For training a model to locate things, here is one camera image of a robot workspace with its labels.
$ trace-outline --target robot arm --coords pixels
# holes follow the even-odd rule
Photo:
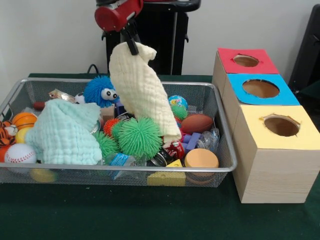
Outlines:
[[[135,41],[140,41],[134,18],[141,12],[144,4],[147,10],[177,13],[198,9],[201,0],[96,0],[96,23],[107,33],[120,32],[132,55],[139,53]]]
[[[132,55],[139,53],[135,40],[139,41],[134,18],[141,12],[143,0],[96,0],[94,17],[105,32],[121,32]]]

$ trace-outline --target orange basketball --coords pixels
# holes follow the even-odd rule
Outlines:
[[[32,128],[35,125],[36,121],[37,116],[33,113],[21,112],[13,118],[12,124],[16,125],[18,130],[21,130],[24,128]]]

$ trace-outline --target yellow cheese toy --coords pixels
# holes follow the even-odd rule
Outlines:
[[[182,168],[181,161],[178,159],[167,168]],[[148,176],[148,186],[184,187],[186,185],[186,174],[184,172],[159,171]]]

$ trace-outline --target plastic bag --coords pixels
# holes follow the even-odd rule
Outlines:
[[[196,143],[198,149],[207,149],[217,154],[218,145],[220,140],[220,133],[218,128],[213,128],[212,132],[204,131],[200,139]]]

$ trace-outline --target yellow ball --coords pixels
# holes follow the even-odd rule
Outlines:
[[[17,144],[25,143],[26,134],[30,129],[32,129],[32,127],[25,127],[18,131],[18,133],[15,135],[15,141]]]

